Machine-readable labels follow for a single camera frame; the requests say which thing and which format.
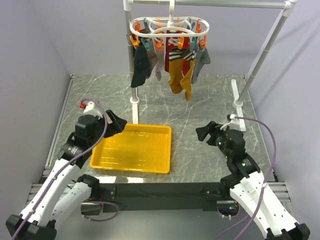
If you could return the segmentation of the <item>white round clip hanger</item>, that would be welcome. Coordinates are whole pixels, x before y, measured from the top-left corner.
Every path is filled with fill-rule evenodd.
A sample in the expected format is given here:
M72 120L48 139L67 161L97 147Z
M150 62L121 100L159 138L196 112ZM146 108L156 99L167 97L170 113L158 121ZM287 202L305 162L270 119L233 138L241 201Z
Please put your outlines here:
M138 17L129 23L132 34L141 38L198 38L206 36L210 30L209 23L199 17L175 17L175 0L166 0L169 5L168 17Z

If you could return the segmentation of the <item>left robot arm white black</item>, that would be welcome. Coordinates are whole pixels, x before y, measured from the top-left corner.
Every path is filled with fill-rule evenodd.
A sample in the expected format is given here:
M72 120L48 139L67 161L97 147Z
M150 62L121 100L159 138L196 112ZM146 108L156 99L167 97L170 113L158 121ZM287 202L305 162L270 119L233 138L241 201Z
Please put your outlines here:
M73 188L63 194L72 178L92 155L103 139L122 133L127 121L110 109L102 116L89 113L80 116L74 131L61 147L54 166L30 203L18 215L10 215L6 227L13 240L53 240L58 225L82 202L102 200L100 181L84 174Z

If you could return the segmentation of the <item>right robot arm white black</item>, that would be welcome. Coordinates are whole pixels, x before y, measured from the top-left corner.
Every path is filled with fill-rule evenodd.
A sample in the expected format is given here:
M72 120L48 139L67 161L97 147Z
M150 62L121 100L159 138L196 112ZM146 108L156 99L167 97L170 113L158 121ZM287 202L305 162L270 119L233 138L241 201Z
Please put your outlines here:
M226 200L235 200L250 217L239 233L255 223L266 240L307 240L310 229L299 223L277 198L267 177L246 152L244 134L211 121L196 128L199 141L217 147L226 159L230 175L223 177L219 193Z

